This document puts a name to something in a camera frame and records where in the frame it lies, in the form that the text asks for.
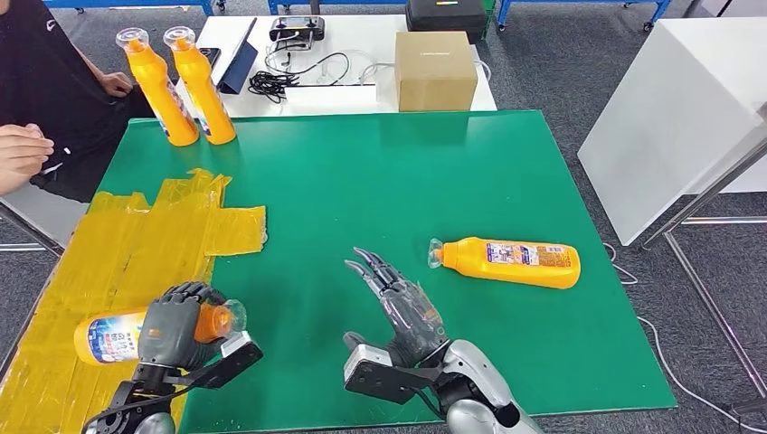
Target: person's hand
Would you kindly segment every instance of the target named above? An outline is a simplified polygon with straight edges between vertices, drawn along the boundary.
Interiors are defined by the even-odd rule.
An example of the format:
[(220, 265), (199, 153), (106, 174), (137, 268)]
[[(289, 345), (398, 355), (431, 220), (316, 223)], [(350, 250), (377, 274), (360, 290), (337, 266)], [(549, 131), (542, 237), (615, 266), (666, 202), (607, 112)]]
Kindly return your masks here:
[(0, 171), (37, 175), (50, 154), (53, 141), (35, 124), (0, 126)]
[(105, 92), (117, 98), (124, 98), (133, 90), (130, 79), (122, 72), (104, 74), (99, 78), (99, 83)]

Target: plastic bottle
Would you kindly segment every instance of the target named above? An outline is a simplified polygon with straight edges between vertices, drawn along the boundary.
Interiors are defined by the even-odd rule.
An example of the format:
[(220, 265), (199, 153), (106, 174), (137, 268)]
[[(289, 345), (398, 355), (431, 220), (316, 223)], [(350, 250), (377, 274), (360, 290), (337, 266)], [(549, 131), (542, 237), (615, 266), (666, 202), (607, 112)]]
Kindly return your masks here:
[(464, 276), (567, 289), (581, 276), (578, 252), (563, 244), (483, 240), (431, 240), (429, 267), (443, 265)]
[[(80, 359), (89, 364), (136, 360), (138, 336), (147, 309), (137, 308), (109, 312), (83, 320), (74, 331), (74, 348)], [(194, 340), (209, 343), (245, 329), (245, 307), (237, 300), (220, 306), (200, 306)]]
[(197, 141), (200, 133), (194, 119), (175, 93), (168, 79), (167, 65), (149, 46), (148, 33), (137, 27), (121, 30), (115, 38), (125, 51), (133, 76), (147, 96), (149, 106), (166, 132), (168, 141), (175, 146), (187, 146)]
[(163, 41), (173, 52), (175, 68), (197, 108), (205, 137), (214, 145), (234, 140), (234, 124), (211, 80), (210, 62), (194, 46), (194, 31), (184, 26), (171, 27), (163, 36)]

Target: brown box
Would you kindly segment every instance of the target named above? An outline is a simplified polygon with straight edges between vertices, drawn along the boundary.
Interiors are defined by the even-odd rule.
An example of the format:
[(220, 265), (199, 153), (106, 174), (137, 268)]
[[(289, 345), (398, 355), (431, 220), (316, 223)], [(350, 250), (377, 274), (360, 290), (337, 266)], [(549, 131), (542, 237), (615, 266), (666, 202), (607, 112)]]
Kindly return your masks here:
[(466, 33), (397, 33), (394, 76), (400, 111), (471, 109), (477, 70)]

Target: green table surface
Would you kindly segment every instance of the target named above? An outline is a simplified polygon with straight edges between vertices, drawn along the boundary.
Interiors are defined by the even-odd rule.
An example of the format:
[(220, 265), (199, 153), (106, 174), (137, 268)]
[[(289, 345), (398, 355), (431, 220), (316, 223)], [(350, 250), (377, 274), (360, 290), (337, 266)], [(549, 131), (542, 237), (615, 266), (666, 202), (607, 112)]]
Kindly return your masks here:
[[(392, 336), (376, 297), (343, 259), (359, 246), (421, 282), (451, 338), (482, 349), (531, 414), (676, 405), (538, 111), (412, 113), (236, 122), (225, 146), (170, 146), (131, 122), (100, 189), (152, 202), (164, 178), (230, 175), (224, 206), (267, 205), (263, 252), (216, 260), (213, 285), (248, 310), (265, 356), (218, 391), (194, 391), (182, 432), (321, 429), (435, 421), (346, 392), (341, 336)], [(429, 269), (431, 238), (574, 246), (566, 290)]]

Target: yellow plastic sheet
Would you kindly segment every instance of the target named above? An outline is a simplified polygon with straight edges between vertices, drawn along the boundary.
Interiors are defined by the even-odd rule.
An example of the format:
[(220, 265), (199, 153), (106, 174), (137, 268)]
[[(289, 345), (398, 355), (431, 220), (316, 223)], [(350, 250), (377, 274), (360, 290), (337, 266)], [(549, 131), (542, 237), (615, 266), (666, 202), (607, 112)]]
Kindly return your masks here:
[[(261, 251), (266, 208), (223, 209), (230, 178), (195, 169), (144, 196), (99, 192), (80, 220), (0, 384), (0, 432), (80, 433), (136, 363), (91, 366), (72, 334), (102, 312), (148, 306), (171, 286), (210, 281), (213, 257)], [(173, 402), (176, 422), (184, 400)]]

